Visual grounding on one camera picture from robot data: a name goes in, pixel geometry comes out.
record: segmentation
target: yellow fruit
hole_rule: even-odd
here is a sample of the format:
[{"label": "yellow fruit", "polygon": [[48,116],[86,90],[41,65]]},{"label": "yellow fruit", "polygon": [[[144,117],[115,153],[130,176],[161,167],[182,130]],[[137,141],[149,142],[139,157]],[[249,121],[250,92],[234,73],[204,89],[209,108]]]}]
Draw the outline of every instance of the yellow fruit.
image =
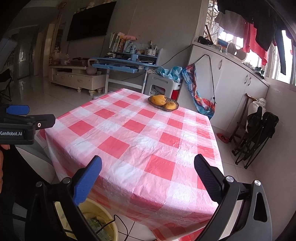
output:
[{"label": "yellow fruit", "polygon": [[176,109],[176,107],[177,107],[177,105],[172,101],[166,103],[164,106],[164,108],[166,108],[168,110],[174,110],[174,109]]},{"label": "yellow fruit", "polygon": [[163,106],[165,105],[165,96],[164,95],[154,95],[151,97],[151,102],[155,105]]}]

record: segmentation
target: woven basket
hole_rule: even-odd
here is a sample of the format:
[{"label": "woven basket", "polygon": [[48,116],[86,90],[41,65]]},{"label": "woven basket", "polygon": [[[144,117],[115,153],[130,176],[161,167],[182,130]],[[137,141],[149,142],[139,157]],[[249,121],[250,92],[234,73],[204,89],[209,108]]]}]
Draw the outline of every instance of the woven basket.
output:
[{"label": "woven basket", "polygon": [[168,110],[168,109],[164,108],[163,106],[159,106],[159,105],[155,105],[155,104],[153,104],[153,103],[151,102],[151,97],[152,97],[152,96],[150,96],[150,97],[148,98],[148,101],[149,101],[150,105],[152,105],[153,107],[155,107],[155,108],[157,108],[157,109],[164,110],[164,111],[168,111],[168,112],[172,112],[172,111],[177,110],[177,109],[179,108],[179,104],[178,104],[178,102],[175,101],[175,100],[173,100],[173,99],[165,98],[165,101],[166,101],[166,102],[170,102],[170,101],[172,101],[172,102],[174,102],[174,103],[176,104],[176,106],[177,106],[174,110]]}]

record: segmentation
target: cabinet handle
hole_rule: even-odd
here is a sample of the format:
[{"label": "cabinet handle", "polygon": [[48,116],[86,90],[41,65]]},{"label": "cabinet handle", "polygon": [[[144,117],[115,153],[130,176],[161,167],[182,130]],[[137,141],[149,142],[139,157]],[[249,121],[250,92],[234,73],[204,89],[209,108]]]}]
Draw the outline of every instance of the cabinet handle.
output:
[{"label": "cabinet handle", "polygon": [[250,82],[248,83],[248,86],[251,84],[251,80],[252,80],[252,77],[250,77]]},{"label": "cabinet handle", "polygon": [[249,75],[246,76],[246,81],[244,82],[244,84],[246,84],[248,82],[248,76]]},{"label": "cabinet handle", "polygon": [[221,67],[222,67],[222,62],[223,62],[223,60],[221,60],[221,65],[220,65],[220,67],[219,67],[219,70],[221,69]]}]

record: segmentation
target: checkered tablecloth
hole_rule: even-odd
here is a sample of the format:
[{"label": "checkered tablecloth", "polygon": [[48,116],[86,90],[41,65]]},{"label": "checkered tablecloth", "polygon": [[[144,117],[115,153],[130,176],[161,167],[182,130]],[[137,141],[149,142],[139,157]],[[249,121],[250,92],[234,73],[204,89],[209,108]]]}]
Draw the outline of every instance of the checkered tablecloth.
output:
[{"label": "checkered tablecloth", "polygon": [[223,172],[222,162],[206,116],[181,107],[165,112],[147,98],[109,93],[60,116],[43,137],[60,180],[100,156],[89,198],[146,225],[158,240],[173,240],[205,226],[217,208],[194,157],[201,153]]}]

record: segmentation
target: red slipper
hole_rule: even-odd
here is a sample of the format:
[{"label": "red slipper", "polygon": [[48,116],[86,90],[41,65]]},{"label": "red slipper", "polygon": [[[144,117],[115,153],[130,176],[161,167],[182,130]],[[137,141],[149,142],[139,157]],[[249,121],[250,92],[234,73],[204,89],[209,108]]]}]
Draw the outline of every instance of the red slipper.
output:
[{"label": "red slipper", "polygon": [[217,137],[223,141],[224,143],[229,143],[229,139],[227,137],[225,137],[222,133],[217,133]]}]

